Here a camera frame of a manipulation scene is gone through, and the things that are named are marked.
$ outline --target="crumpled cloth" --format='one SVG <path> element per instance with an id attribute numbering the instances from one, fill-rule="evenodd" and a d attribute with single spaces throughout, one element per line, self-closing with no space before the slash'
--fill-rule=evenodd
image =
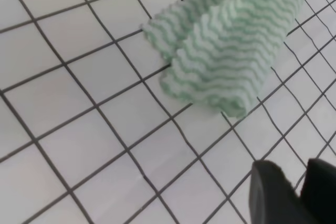
<path id="1" fill-rule="evenodd" d="M 256 104 L 303 0 L 184 0 L 143 26 L 171 63 L 160 84 L 177 99 L 238 119 Z"/>

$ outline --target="cleaning cloth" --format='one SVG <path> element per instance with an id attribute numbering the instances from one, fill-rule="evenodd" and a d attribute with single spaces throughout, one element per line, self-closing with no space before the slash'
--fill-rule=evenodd
<path id="1" fill-rule="evenodd" d="M 184 0 L 143 26 L 171 66 L 160 84 L 177 99 L 244 117 L 303 0 Z"/>

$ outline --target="tiled floor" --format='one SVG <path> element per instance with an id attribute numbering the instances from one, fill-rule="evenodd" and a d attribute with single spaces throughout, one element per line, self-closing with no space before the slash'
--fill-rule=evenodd
<path id="1" fill-rule="evenodd" d="M 306 0 L 242 121 L 163 94 L 178 0 L 0 0 L 0 223 L 250 223 L 253 160 L 336 164 L 336 0 Z"/>

